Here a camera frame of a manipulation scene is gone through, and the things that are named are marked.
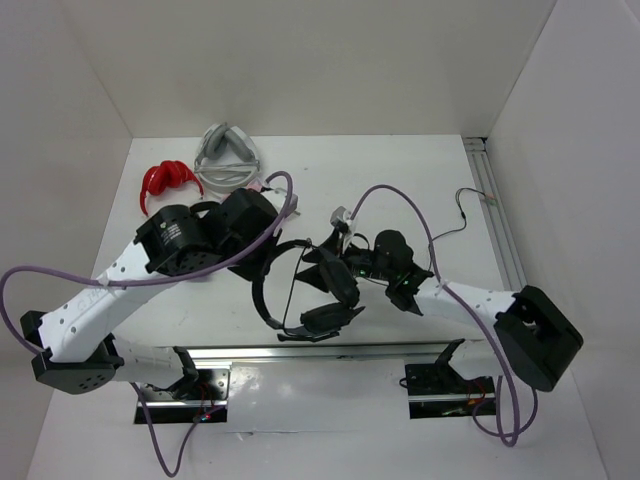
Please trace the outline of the black headset with microphone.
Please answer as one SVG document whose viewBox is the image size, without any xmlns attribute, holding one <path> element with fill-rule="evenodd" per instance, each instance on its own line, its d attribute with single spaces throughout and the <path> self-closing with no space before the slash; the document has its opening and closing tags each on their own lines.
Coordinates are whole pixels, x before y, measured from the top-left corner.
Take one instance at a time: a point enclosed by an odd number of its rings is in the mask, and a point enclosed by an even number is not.
<svg viewBox="0 0 640 480">
<path fill-rule="evenodd" d="M 336 338 L 365 310 L 357 281 L 343 260 L 334 258 L 321 263 L 304 261 L 304 255 L 314 246 L 309 239 L 278 244 L 268 254 L 259 276 L 252 281 L 254 308 L 280 342 L 318 343 Z M 300 255 L 288 283 L 282 313 L 276 315 L 269 308 L 265 285 L 274 264 L 293 250 L 298 250 Z M 296 273 L 313 265 L 320 266 L 328 290 L 318 290 L 294 278 Z"/>
</svg>

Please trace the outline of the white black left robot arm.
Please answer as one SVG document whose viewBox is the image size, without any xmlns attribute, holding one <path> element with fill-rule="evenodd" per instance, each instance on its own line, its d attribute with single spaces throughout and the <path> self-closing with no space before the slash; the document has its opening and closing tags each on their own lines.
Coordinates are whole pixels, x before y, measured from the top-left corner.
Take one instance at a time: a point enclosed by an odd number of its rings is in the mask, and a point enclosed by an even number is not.
<svg viewBox="0 0 640 480">
<path fill-rule="evenodd" d="M 21 317 L 26 341 L 39 350 L 31 361 L 36 381 L 70 395 L 115 381 L 189 397 L 199 372 L 186 348 L 135 344 L 117 337 L 115 329 L 178 282 L 225 269 L 257 279 L 294 210 L 293 199 L 272 189 L 240 188 L 221 202 L 158 210 L 75 297 L 54 311 Z"/>
</svg>

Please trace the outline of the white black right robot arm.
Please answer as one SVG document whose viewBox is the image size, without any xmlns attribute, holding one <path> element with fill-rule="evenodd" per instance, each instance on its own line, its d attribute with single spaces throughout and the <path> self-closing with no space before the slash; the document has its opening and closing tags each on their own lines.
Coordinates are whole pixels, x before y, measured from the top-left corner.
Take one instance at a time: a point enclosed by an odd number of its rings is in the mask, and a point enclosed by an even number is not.
<svg viewBox="0 0 640 480">
<path fill-rule="evenodd" d="M 436 369 L 438 384 L 448 392 L 460 391 L 475 377 L 498 374 L 550 392 L 584 345 L 577 328 L 540 288 L 485 290 L 445 282 L 415 263 L 413 249 L 397 230 L 382 231 L 370 248 L 347 245 L 334 231 L 303 259 L 310 266 L 297 280 L 332 294 L 344 310 L 359 301 L 357 280 L 377 280 L 401 312 L 478 327 L 485 347 L 465 360 L 470 349 L 458 342 Z"/>
</svg>

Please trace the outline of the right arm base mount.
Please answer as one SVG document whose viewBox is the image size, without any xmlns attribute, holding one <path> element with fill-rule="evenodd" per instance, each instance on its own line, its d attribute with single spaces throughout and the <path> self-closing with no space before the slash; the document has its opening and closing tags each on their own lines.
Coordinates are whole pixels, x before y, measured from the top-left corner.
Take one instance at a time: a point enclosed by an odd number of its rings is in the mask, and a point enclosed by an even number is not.
<svg viewBox="0 0 640 480">
<path fill-rule="evenodd" d="M 465 380 L 449 366 L 406 364 L 398 381 L 408 395 L 411 419 L 494 416 L 495 384 L 490 377 Z"/>
</svg>

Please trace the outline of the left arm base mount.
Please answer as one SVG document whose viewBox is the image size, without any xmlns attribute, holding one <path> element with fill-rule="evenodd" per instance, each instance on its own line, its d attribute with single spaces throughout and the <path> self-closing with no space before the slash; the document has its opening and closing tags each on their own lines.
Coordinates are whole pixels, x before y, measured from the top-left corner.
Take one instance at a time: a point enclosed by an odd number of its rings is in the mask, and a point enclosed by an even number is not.
<svg viewBox="0 0 640 480">
<path fill-rule="evenodd" d="M 231 364 L 205 363 L 197 366 L 197 372 L 195 380 L 174 390 L 139 386 L 154 425 L 227 422 Z"/>
</svg>

